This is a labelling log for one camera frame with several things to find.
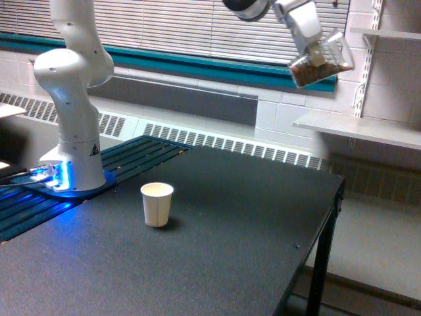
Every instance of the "glowing blue base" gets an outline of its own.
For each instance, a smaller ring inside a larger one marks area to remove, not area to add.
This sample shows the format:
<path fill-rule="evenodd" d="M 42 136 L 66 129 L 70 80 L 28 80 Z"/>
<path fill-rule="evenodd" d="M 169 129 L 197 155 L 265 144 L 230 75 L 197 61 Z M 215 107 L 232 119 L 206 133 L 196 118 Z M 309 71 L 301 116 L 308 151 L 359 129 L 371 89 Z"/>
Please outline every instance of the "glowing blue base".
<path fill-rule="evenodd" d="M 30 184 L 24 187 L 31 191 L 35 191 L 45 196 L 54 197 L 54 198 L 90 199 L 108 190 L 109 188 L 111 188 L 112 186 L 116 184 L 116 176 L 113 173 L 109 171 L 104 171 L 104 175 L 105 175 L 105 180 L 106 180 L 105 184 L 103 186 L 100 186 L 99 188 L 96 188 L 94 190 L 88 190 L 88 191 L 55 192 L 40 183 Z M 29 181 L 32 181 L 30 176 L 21 176 L 21 177 L 13 179 L 12 183 L 23 183 L 23 182 L 29 182 Z"/>

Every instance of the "window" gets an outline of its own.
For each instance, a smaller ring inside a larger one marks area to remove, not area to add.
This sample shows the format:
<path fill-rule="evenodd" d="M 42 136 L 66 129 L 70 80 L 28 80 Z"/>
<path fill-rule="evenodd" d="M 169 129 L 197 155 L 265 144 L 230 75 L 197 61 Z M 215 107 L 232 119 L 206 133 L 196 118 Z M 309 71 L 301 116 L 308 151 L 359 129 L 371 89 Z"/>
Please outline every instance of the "window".
<path fill-rule="evenodd" d="M 316 0 L 324 35 L 345 31 L 350 0 Z M 0 32 L 61 38 L 48 0 L 2 0 Z M 284 65 L 297 56 L 289 30 L 272 11 L 240 21 L 222 0 L 96 0 L 104 44 L 204 57 Z"/>

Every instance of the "paper cup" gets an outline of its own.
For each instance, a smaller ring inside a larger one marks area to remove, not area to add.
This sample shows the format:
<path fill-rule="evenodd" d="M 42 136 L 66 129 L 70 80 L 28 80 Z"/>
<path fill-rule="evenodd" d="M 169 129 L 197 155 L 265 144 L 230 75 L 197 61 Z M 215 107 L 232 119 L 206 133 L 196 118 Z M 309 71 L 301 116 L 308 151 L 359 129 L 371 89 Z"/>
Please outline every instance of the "paper cup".
<path fill-rule="evenodd" d="M 173 191 L 171 185 L 160 182 L 148 183 L 140 188 L 146 225 L 162 227 L 167 224 Z"/>

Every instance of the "wall shelf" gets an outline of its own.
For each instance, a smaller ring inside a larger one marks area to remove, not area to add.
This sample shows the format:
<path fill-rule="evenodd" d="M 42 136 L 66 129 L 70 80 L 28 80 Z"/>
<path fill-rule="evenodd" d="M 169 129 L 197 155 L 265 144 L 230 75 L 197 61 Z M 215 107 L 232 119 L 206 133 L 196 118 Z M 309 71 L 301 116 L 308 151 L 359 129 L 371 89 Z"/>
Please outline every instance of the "wall shelf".
<path fill-rule="evenodd" d="M 0 119 L 3 117 L 11 117 L 13 115 L 23 114 L 25 112 L 26 111 L 21 107 L 15 107 L 14 105 L 0 102 Z"/>
<path fill-rule="evenodd" d="M 421 150 L 421 130 L 408 124 L 312 111 L 294 126 L 319 132 Z"/>
<path fill-rule="evenodd" d="M 406 40 L 421 40 L 421 33 L 397 32 L 389 30 L 372 30 L 369 28 L 351 28 L 351 33 L 381 36 L 383 38 L 401 38 Z"/>

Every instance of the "blue led light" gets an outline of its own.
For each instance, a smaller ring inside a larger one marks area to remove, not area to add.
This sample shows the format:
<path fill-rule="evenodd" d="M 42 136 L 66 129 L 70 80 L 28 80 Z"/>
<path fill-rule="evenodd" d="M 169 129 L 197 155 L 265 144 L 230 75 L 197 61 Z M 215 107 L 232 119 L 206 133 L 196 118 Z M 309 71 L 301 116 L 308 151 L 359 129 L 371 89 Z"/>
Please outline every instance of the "blue led light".
<path fill-rule="evenodd" d="M 67 190 L 70 187 L 70 179 L 69 179 L 69 173 L 68 173 L 68 166 L 67 162 L 63 161 L 60 165 L 61 167 L 61 189 Z"/>

